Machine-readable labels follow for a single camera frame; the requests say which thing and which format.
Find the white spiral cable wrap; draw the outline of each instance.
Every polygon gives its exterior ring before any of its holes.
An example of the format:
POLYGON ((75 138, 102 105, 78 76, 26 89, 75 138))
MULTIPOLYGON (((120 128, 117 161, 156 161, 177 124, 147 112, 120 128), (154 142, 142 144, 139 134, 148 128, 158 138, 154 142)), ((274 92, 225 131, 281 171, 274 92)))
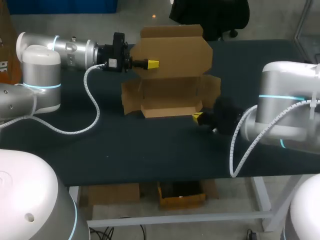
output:
MULTIPOLYGON (((287 113, 289 113, 293 109, 296 109, 296 108, 304 106, 304 105, 310 105, 311 103, 314 103, 314 101, 313 100, 304 100, 304 101, 297 102, 297 103, 289 106, 288 108, 283 110, 278 116, 276 116, 269 123, 269 125, 262 132, 260 132, 260 134, 254 139, 254 141, 251 143, 251 145, 249 146, 249 148, 247 149, 247 151, 243 155, 241 161, 239 162, 239 164, 236 167, 236 170, 234 172, 234 149, 235 149, 235 143, 236 143, 236 138, 237 138, 238 132, 239 132, 239 130, 241 128, 241 125, 244 122, 244 120, 247 118, 247 116, 253 110, 255 110, 257 108, 257 105, 255 105, 255 106, 251 107, 249 110, 247 110, 244 113, 244 115, 242 116, 242 118, 240 119, 238 125, 236 126, 234 134, 232 136, 232 140, 231 140, 230 155, 229 155, 229 170, 230 170, 231 177, 235 178, 238 175, 238 173, 240 172, 242 166, 244 165, 244 163, 247 160, 247 158, 248 158, 249 154, 251 153, 251 151, 255 148, 257 143, 269 131, 270 128, 272 128, 281 118, 283 118, 287 113)), ((320 100, 316 100, 315 104, 319 105, 320 104, 320 100)))
MULTIPOLYGON (((88 130, 90 130, 91 128, 93 128, 99 118, 100 118, 100 109, 99 109, 99 106, 96 102, 96 100, 94 99, 94 97, 91 95, 90 91, 89 91, 89 88, 88 88, 88 84, 87 84, 87 77, 88 77, 88 74, 94 70, 94 69, 101 69, 100 67, 104 66, 104 64, 99 64, 99 65, 94 65, 92 67, 89 67, 87 71, 85 71, 85 74, 84 74, 84 77, 83 77, 83 85, 84 85, 84 89, 86 91, 86 93, 88 94, 89 98, 91 99, 91 101, 93 102, 94 106, 95 106, 95 109, 96 109, 96 117, 95 117, 95 120, 93 121, 93 123, 86 127, 85 129, 82 129, 82 130, 79 130, 79 131, 63 131, 63 130, 60 130, 60 129, 57 129, 56 127, 52 126, 51 124, 47 123, 46 121, 36 117, 36 116, 33 116, 33 115, 26 115, 26 116, 21 116, 21 117, 17 117, 11 121, 8 121, 2 125, 0 125, 0 129, 3 129, 5 127, 8 127, 10 126, 11 124, 14 124, 20 120, 24 120, 24 119, 33 119, 33 120, 36 120, 38 121, 39 123, 47 126, 48 128, 50 128, 51 130, 59 133, 59 134, 64 134, 64 135, 76 135, 76 134, 82 134, 88 130)), ((33 109, 32 109, 32 113, 34 113, 34 109, 36 108, 35 104, 33 105, 33 109)))

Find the blue container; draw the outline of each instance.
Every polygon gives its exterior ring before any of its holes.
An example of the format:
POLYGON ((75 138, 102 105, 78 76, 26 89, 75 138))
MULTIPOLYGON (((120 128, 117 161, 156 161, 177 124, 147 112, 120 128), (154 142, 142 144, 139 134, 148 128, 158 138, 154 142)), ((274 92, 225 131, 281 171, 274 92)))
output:
POLYGON ((118 0, 7 0, 10 14, 113 14, 118 0))

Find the table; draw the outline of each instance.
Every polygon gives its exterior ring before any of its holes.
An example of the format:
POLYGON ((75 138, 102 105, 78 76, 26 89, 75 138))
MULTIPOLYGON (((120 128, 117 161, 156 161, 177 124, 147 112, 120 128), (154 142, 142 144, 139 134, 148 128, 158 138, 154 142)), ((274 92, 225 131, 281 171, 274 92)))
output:
MULTIPOLYGON (((258 101, 261 72, 273 61, 302 61, 287 40, 210 42, 213 65, 208 74, 221 78, 221 94, 248 108, 258 101)), ((55 133, 38 122, 25 120, 3 130, 0 147, 36 154, 52 166, 77 200, 86 185, 190 181, 229 178, 230 137, 209 134, 190 116, 144 119, 141 113, 123 114, 121 83, 130 73, 95 71, 88 85, 101 109, 97 126, 81 135, 55 133)), ((41 115, 55 127, 76 131, 87 127, 96 113, 83 87, 83 72, 62 72, 61 108, 41 115)), ((239 140, 235 163, 249 146, 239 140)), ((263 218, 273 231, 286 213, 303 174, 320 172, 317 155, 276 146, 258 145, 239 177, 253 177, 258 212, 140 217, 89 221, 90 227, 263 218), (261 176, 292 176, 272 208, 261 176)))

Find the cable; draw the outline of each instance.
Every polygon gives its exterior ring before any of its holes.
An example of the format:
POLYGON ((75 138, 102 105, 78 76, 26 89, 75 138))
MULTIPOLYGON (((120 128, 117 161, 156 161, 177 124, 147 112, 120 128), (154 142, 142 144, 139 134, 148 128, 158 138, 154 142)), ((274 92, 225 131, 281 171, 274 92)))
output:
MULTIPOLYGON (((130 219, 131 217, 129 216, 124 216, 124 217, 120 217, 119 219, 130 219)), ((147 231, 145 231, 144 227, 142 225, 140 225, 141 229, 142 229, 142 233, 143 233, 143 240, 147 240, 147 231)), ((89 227, 90 229, 90 233, 91 234, 97 234, 99 236, 100 240, 112 240, 112 236, 114 235, 114 231, 115 228, 112 227, 109 231, 109 233, 107 233, 109 227, 107 226, 106 229, 104 230, 104 232, 102 231, 98 231, 95 230, 91 227, 89 227)))
POLYGON ((38 121, 39 123, 47 126, 47 127, 50 128, 51 130, 53 130, 53 131, 55 131, 55 132, 57 132, 57 133, 59 133, 59 134, 76 135, 76 134, 82 134, 82 133, 90 130, 91 128, 93 128, 93 127, 97 124, 97 122, 98 122, 98 120, 99 120, 99 118, 100 118, 100 109, 99 109, 99 106, 98 106, 96 100, 94 99, 94 97, 91 95, 91 93, 90 93, 90 91, 89 91, 88 84, 87 84, 87 77, 88 77, 88 74, 89 74, 92 70, 94 70, 94 69, 101 69, 102 66, 104 66, 104 64, 99 64, 99 65, 94 65, 94 66, 89 67, 88 70, 85 71, 85 74, 84 74, 84 77, 83 77, 84 89, 85 89, 86 93, 88 94, 89 98, 91 99, 91 101, 93 102, 93 104, 94 104, 94 106, 95 106, 95 109, 96 109, 96 117, 95 117, 95 120, 93 121, 93 123, 92 123, 90 126, 86 127, 85 129, 79 130, 79 131, 63 131, 63 130, 57 129, 56 127, 52 126, 51 124, 47 123, 46 121, 44 121, 44 120, 42 120, 42 119, 40 119, 40 118, 38 118, 38 117, 36 117, 36 116, 26 115, 26 116, 17 117, 17 118, 15 118, 15 119, 11 120, 11 121, 8 121, 8 122, 0 125, 0 129, 6 128, 6 127, 8 127, 8 126, 10 126, 10 125, 12 125, 12 124, 20 121, 20 120, 33 119, 33 120, 36 120, 36 121, 38 121))
POLYGON ((105 234, 104 232, 99 231, 99 230, 95 230, 95 229, 93 229, 93 228, 91 228, 91 227, 89 227, 89 229, 90 229, 90 233, 91 233, 91 234, 97 234, 100 240, 103 240, 104 237, 106 237, 107 240, 111 240, 111 239, 109 238, 109 236, 108 236, 107 234, 105 234))
POLYGON ((247 160, 249 154, 252 152, 252 150, 255 148, 255 146, 257 145, 257 143, 261 140, 261 138, 269 131, 270 128, 272 128, 281 118, 283 118, 287 113, 289 113, 290 111, 292 111, 293 109, 296 109, 298 107, 304 106, 304 105, 310 105, 315 103, 316 105, 320 104, 320 100, 316 100, 315 102, 313 100, 304 100, 304 101, 300 101, 297 102, 291 106, 289 106, 288 108, 286 108, 285 110, 283 110, 279 115, 277 115, 269 124, 268 126, 262 131, 260 132, 260 134, 254 139, 254 141, 251 143, 251 145, 249 146, 249 148, 246 150, 245 154, 243 155, 241 161, 239 162, 238 166, 236 167, 236 170, 234 172, 234 149, 235 149, 235 143, 236 143, 236 138, 238 135, 238 132, 241 128, 242 123, 244 122, 244 120, 247 118, 247 116, 257 108, 257 105, 251 107, 249 110, 247 110, 244 115, 241 117, 239 123, 237 124, 234 134, 232 136, 232 140, 231 140, 231 145, 230 145, 230 155, 229 155, 229 171, 230 171, 230 175, 231 177, 235 178, 239 171, 241 170, 242 166, 244 165, 245 161, 247 160))
MULTIPOLYGON (((131 219, 131 217, 129 216, 123 216, 123 217, 120 217, 119 219, 131 219)), ((143 233, 143 240, 146 240, 147 239, 147 235, 145 233, 145 229, 144 227, 140 224, 140 227, 142 229, 142 233, 143 233)))

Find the cardboard box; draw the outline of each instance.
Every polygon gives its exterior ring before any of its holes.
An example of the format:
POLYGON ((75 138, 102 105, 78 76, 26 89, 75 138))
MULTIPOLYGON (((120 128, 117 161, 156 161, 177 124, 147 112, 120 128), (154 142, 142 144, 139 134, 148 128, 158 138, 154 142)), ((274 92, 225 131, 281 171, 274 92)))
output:
POLYGON ((164 192, 168 189, 162 189, 163 185, 157 183, 159 195, 159 206, 164 210, 192 209, 201 207, 207 199, 218 199, 219 194, 214 179, 201 180, 199 186, 200 192, 184 196, 165 196, 164 192))
POLYGON ((108 184, 88 187, 88 205, 136 203, 140 200, 138 183, 108 184))
POLYGON ((17 84, 22 77, 16 54, 17 33, 6 1, 0 0, 0 83, 17 84))
POLYGON ((133 68, 140 78, 122 83, 124 114, 142 111, 146 118, 183 116, 212 108, 221 80, 203 75, 212 66, 213 50, 200 25, 142 29, 130 51, 134 60, 156 60, 159 68, 133 68))

